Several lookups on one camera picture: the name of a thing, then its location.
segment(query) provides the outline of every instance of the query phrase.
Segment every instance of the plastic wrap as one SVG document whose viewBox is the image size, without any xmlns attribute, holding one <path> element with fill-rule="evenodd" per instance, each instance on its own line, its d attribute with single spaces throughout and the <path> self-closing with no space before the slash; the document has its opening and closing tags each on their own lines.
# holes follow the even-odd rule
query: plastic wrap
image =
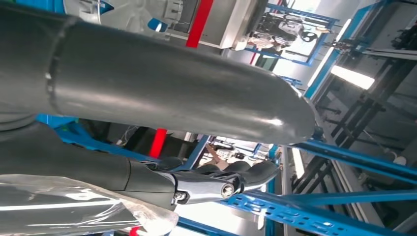
<svg viewBox="0 0 417 236">
<path fill-rule="evenodd" d="M 148 37 L 168 40 L 169 34 L 158 32 L 148 27 L 151 19 L 159 19 L 171 25 L 176 19 L 167 18 L 168 0 L 106 0 L 114 9 L 97 16 L 91 3 L 84 0 L 63 0 L 65 12 L 79 16 L 85 21 L 139 33 Z"/>
<path fill-rule="evenodd" d="M 0 175 L 0 235 L 83 235 L 141 226 L 165 235 L 178 216 L 66 177 Z"/>
</svg>

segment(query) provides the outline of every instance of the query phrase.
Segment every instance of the gray metal surface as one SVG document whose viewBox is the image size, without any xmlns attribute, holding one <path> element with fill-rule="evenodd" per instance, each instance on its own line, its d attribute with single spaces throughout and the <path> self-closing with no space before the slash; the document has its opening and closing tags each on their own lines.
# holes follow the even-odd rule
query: gray metal surface
<svg viewBox="0 0 417 236">
<path fill-rule="evenodd" d="M 33 12 L 0 6 L 0 103 L 260 143 L 313 133 L 304 98 L 268 71 Z"/>
</svg>

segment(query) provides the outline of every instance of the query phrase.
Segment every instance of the nut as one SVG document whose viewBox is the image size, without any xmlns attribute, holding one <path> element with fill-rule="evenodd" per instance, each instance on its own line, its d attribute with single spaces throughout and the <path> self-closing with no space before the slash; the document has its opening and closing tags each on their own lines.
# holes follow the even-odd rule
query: nut
<svg viewBox="0 0 417 236">
<path fill-rule="evenodd" d="M 184 200 L 186 197 L 187 197 L 187 194 L 180 193 L 180 192 L 175 193 L 175 195 L 174 195 L 175 200 L 179 200 L 179 201 Z"/>
<path fill-rule="evenodd" d="M 228 198 L 232 196 L 234 192 L 235 192 L 235 188 L 232 185 L 228 184 L 223 187 L 221 194 L 224 198 Z"/>
</svg>

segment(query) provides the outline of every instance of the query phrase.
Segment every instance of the blue metal beam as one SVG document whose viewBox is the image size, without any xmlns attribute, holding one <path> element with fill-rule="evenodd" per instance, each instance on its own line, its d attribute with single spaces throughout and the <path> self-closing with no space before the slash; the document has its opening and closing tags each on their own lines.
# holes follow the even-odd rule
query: blue metal beam
<svg viewBox="0 0 417 236">
<path fill-rule="evenodd" d="M 417 200 L 417 190 L 292 194 L 284 195 L 282 197 L 285 199 L 302 202 L 311 206 L 341 205 L 347 203 L 374 203 Z"/>
<path fill-rule="evenodd" d="M 325 236 L 404 236 L 328 210 L 259 191 L 235 195 L 231 207 Z"/>
<path fill-rule="evenodd" d="M 362 168 L 364 170 L 417 184 L 417 169 L 401 166 L 393 162 L 388 162 L 382 158 L 375 158 L 373 156 L 361 154 L 317 141 L 306 141 L 304 143 L 290 146 L 315 154 L 317 156 L 344 162 L 348 165 Z"/>
</svg>

